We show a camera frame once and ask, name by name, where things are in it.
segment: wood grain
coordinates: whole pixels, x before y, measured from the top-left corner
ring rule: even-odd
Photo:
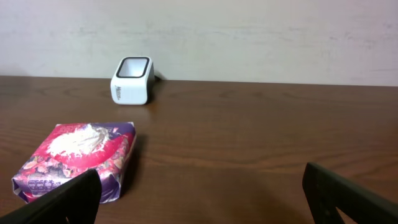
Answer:
[[[398,202],[398,88],[165,81],[120,106],[109,80],[0,77],[0,215],[11,177],[58,123],[133,121],[124,195],[97,223],[313,223],[315,161]]]

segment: brown wooden surface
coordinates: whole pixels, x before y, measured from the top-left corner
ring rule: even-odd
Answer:
[[[96,223],[313,223],[315,161],[398,202],[398,88],[164,81],[120,106],[109,80],[0,77],[0,215],[11,177],[58,123],[133,121],[125,194]]]

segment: wall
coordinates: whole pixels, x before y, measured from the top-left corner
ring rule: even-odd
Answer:
[[[0,0],[0,75],[398,85],[396,0]]]

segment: black object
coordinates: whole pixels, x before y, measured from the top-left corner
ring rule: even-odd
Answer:
[[[94,223],[101,191],[97,171],[88,170],[0,218],[0,223]]]
[[[398,223],[397,204],[317,164],[307,164],[303,189],[316,224],[343,224],[336,207],[359,224]]]

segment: white cube-shaped device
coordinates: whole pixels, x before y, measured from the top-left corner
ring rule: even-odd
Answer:
[[[112,99],[121,105],[143,105],[149,99],[154,80],[150,57],[126,57],[111,80]]]

